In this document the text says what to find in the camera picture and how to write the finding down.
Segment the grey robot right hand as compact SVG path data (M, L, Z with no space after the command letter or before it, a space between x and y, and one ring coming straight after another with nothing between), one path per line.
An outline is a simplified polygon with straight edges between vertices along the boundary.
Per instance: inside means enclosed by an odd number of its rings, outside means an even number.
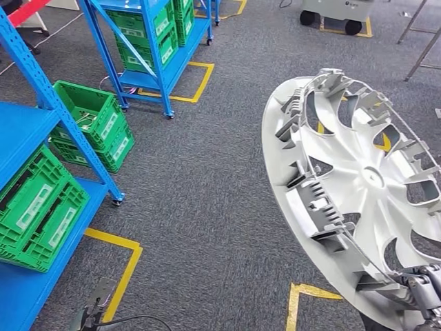
M440 330L440 264L404 268L392 279L407 287L424 319L414 330Z

